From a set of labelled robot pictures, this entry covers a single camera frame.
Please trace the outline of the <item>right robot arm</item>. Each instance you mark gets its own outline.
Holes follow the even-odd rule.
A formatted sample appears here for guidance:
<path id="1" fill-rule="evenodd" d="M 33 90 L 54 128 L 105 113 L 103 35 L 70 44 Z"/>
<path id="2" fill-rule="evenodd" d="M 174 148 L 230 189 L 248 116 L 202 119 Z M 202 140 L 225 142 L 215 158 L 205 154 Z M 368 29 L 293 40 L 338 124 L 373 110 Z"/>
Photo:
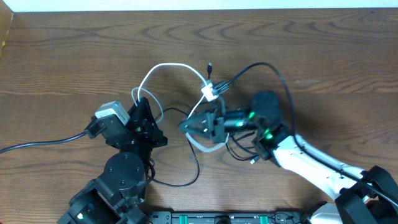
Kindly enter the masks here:
<path id="1" fill-rule="evenodd" d="M 225 146 L 234 134 L 255 131 L 252 144 L 261 159 L 298 174 L 334 201 L 304 214 L 301 223 L 397 223 L 397 183 L 390 173 L 379 166 L 364 170 L 345 164 L 310 145 L 284 123 L 272 91 L 256 93 L 245 110 L 218 103 L 190 114 L 179 127 L 191 143 L 194 136 L 214 142 L 213 147 L 195 143 L 203 152 Z"/>

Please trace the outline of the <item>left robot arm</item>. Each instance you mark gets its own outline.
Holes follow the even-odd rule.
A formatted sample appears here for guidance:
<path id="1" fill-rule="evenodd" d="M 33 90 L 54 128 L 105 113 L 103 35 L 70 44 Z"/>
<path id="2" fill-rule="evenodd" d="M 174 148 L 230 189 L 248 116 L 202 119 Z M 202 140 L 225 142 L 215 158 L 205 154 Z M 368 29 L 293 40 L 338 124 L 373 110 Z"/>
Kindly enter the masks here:
<path id="1" fill-rule="evenodd" d="M 90 138 L 104 137 L 118 150 L 105 164 L 103 173 L 90 180 L 69 201 L 59 223 L 149 223 L 140 208 L 146 187 L 154 180 L 152 150 L 167 145 L 147 98 L 129 110 L 118 101 L 103 104 L 85 128 Z"/>

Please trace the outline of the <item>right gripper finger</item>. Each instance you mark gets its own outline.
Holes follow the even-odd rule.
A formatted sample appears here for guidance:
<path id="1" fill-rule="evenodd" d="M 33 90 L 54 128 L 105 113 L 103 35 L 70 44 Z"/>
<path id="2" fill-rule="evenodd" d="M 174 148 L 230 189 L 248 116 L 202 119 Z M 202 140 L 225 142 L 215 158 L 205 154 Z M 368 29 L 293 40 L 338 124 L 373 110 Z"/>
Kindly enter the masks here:
<path id="1" fill-rule="evenodd" d="M 181 132 L 188 133 L 189 135 L 196 135 L 201 138 L 211 139 L 213 137 L 211 129 L 209 128 L 190 128 L 189 126 L 181 126 Z"/>
<path id="2" fill-rule="evenodd" d="M 180 128 L 209 128 L 213 127 L 213 122 L 215 120 L 215 110 L 204 110 L 197 114 L 192 115 L 188 119 L 182 121 L 179 124 Z"/>

